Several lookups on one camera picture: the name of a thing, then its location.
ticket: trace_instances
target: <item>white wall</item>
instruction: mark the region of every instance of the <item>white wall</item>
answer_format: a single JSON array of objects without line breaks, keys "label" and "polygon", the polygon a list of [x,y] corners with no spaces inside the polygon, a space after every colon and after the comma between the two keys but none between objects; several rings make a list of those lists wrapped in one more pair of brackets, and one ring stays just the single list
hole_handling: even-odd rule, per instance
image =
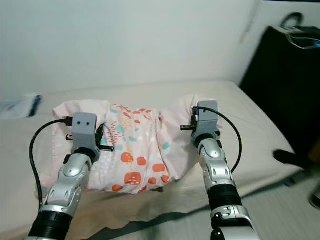
[{"label": "white wall", "polygon": [[0,99],[160,81],[239,83],[268,25],[319,3],[259,0],[1,0]]}]

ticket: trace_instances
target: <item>white bedsheet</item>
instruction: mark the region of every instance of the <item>white bedsheet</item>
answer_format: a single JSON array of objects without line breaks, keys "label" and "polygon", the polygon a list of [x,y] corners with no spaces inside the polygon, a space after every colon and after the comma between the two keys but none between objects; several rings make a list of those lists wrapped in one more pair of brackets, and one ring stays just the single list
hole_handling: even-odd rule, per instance
[{"label": "white bedsheet", "polygon": [[[292,152],[289,143],[257,105],[231,82],[143,84],[45,94],[35,117],[0,121],[0,233],[11,231],[10,234],[0,235],[0,238],[23,236],[36,217],[38,202],[34,198],[35,181],[28,148],[36,130],[52,119],[52,108],[64,101],[102,99],[132,108],[161,109],[190,93],[217,99],[220,111],[233,121],[241,134],[243,154],[233,175],[241,196],[300,170],[273,159],[274,149]],[[228,124],[223,126],[221,141],[228,164],[232,167],[239,150],[238,141]],[[36,165],[41,171],[52,158],[50,129],[39,136],[34,153]],[[121,228],[129,221],[149,221],[169,212],[187,213],[207,204],[202,170],[197,164],[185,178],[169,184],[162,193],[84,194],[68,239],[86,239],[104,227]]]}]

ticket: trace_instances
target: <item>black cable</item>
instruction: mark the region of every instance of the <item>black cable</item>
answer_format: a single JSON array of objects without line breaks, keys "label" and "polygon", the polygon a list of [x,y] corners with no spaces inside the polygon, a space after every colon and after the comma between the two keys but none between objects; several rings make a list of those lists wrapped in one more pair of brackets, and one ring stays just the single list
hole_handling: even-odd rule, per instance
[{"label": "black cable", "polygon": [[238,141],[239,141],[239,154],[238,154],[238,158],[233,166],[233,168],[231,169],[231,173],[233,173],[237,166],[239,165],[240,163],[240,158],[241,158],[241,154],[242,154],[242,140],[241,140],[241,136],[240,136],[240,133],[238,131],[238,129],[236,128],[236,126],[232,123],[232,121],[230,121],[225,115],[223,115],[222,113],[216,111],[216,110],[213,110],[211,108],[208,108],[208,107],[204,107],[204,106],[199,106],[198,109],[200,110],[204,110],[204,111],[209,111],[209,112],[212,112],[212,113],[215,113],[217,115],[219,115],[220,117],[222,117],[224,120],[227,121],[228,124],[231,125],[231,127],[233,128],[233,130],[235,131],[236,133],[236,136],[238,137]]},{"label": "black cable", "polygon": [[33,135],[31,142],[30,142],[30,146],[29,146],[29,158],[30,158],[30,164],[31,164],[31,168],[34,174],[34,178],[35,178],[35,182],[36,182],[36,189],[38,192],[38,200],[39,200],[39,210],[43,204],[43,196],[42,196],[42,188],[41,188],[41,183],[40,183],[40,179],[39,179],[39,175],[38,175],[38,171],[35,165],[35,161],[34,161],[34,144],[36,141],[37,136],[39,135],[39,133],[45,129],[46,127],[52,125],[52,124],[56,124],[56,123],[66,123],[66,119],[58,119],[58,120],[54,120],[51,122],[46,123],[45,125],[43,125],[42,127],[40,127],[38,129],[38,131],[36,131],[36,133]]}]

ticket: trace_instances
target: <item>floor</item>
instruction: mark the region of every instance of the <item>floor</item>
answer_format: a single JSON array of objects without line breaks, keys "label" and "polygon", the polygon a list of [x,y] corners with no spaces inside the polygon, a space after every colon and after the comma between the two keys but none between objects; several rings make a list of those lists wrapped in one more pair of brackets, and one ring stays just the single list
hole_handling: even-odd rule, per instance
[{"label": "floor", "polygon": [[[320,167],[296,185],[277,187],[245,197],[253,224],[261,240],[317,240],[320,236],[320,210],[308,201],[320,182]],[[90,240],[171,240],[210,239],[209,208],[189,214],[171,213],[145,223],[130,223],[123,229],[104,229]]]}]

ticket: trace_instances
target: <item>mattress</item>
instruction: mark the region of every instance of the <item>mattress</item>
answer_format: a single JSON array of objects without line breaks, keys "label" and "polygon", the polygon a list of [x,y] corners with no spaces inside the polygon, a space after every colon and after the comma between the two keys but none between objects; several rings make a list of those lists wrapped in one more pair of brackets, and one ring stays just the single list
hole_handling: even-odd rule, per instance
[{"label": "mattress", "polygon": [[[38,202],[34,198],[35,180],[28,148],[36,130],[52,119],[54,107],[64,101],[101,99],[132,108],[161,109],[190,93],[215,98],[219,110],[230,118],[241,134],[243,154],[233,174],[241,196],[279,182],[300,170],[273,159],[274,149],[292,152],[292,148],[273,122],[232,82],[142,84],[45,94],[35,117],[0,121],[1,239],[25,236],[37,215]],[[221,142],[232,167],[238,155],[238,140],[227,123],[223,127]],[[34,156],[39,171],[50,164],[50,129],[38,137]],[[118,229],[129,221],[149,221],[170,212],[188,213],[206,205],[208,197],[202,169],[197,164],[182,180],[167,185],[163,192],[84,194],[67,238],[87,239],[105,227]]]}]

